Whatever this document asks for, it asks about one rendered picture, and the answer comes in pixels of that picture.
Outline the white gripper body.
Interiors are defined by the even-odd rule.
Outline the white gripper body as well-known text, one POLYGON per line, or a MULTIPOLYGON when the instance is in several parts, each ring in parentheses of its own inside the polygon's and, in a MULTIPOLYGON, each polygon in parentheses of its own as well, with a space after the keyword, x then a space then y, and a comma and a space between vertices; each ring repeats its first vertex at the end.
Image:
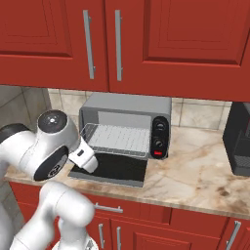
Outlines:
POLYGON ((98 167, 98 161, 92 151, 80 149, 78 152, 73 152, 69 155, 69 160, 76 164, 79 168, 86 170, 88 173, 93 173, 98 167))

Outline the black glass toaster oven door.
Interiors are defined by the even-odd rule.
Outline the black glass toaster oven door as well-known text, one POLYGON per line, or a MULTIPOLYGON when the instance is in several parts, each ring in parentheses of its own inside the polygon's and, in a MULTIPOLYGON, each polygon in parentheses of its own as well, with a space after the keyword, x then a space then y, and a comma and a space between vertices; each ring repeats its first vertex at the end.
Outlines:
POLYGON ((125 155, 97 153, 99 166, 88 173, 74 165, 68 176, 75 179, 141 188, 144 185, 147 161, 125 155))

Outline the grey toaster oven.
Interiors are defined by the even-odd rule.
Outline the grey toaster oven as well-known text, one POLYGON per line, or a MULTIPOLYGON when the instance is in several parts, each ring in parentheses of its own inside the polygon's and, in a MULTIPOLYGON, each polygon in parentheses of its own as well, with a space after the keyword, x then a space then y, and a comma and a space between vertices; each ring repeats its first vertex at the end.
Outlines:
POLYGON ((168 97, 95 92, 79 110, 79 130, 81 134, 87 123, 149 129, 148 158, 164 159, 170 144, 171 111, 172 99, 168 97), (154 129, 157 118, 166 123, 165 131, 154 129), (154 137, 163 139, 165 147, 154 148, 154 137))

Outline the black toaster oven knob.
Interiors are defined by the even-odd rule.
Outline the black toaster oven knob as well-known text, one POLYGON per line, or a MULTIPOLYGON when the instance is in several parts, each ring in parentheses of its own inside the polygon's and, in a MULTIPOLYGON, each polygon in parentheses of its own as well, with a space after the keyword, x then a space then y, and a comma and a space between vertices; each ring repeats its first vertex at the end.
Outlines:
POLYGON ((154 148, 164 148, 165 147, 165 143, 164 143, 164 140, 163 139, 160 139, 158 137, 154 137, 153 138, 153 147, 154 148))
POLYGON ((165 131, 166 130, 166 123, 161 119, 157 118, 153 121, 153 126, 156 131, 165 131))

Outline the red drawer front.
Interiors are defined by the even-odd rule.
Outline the red drawer front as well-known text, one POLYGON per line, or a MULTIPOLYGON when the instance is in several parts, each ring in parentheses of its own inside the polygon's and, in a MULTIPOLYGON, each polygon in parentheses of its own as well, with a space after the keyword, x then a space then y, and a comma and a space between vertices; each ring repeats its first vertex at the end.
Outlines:
POLYGON ((173 209, 170 226, 180 231, 220 237, 226 223, 227 218, 224 216, 173 209))
MULTIPOLYGON (((39 191, 41 188, 40 186, 32 186, 15 182, 10 182, 10 186, 18 203, 23 202, 37 207, 39 191)), ((97 196, 88 193, 85 193, 85 196, 89 198, 93 204, 99 202, 99 204, 103 206, 121 206, 123 209, 122 214, 96 209, 96 211, 99 213, 137 220, 153 221, 157 223, 169 223, 170 220, 171 209, 167 207, 153 206, 150 204, 97 196)))

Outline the black coffee machine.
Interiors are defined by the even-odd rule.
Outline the black coffee machine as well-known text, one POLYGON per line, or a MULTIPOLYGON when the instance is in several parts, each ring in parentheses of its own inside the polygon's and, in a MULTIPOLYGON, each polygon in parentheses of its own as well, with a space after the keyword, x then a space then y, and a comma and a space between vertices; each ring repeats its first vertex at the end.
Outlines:
POLYGON ((223 142, 234 175, 250 177, 250 103, 231 104, 223 142))

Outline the red wall cupboard door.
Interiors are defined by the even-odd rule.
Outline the red wall cupboard door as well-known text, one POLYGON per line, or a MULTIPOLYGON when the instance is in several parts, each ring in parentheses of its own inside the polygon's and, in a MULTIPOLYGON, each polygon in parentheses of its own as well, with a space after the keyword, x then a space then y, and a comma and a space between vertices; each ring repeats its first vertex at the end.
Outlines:
POLYGON ((104 0, 0 0, 0 84, 107 91, 104 0), (94 79, 83 10, 91 17, 94 79))
POLYGON ((250 102, 250 0, 105 0, 105 17, 111 92, 250 102))

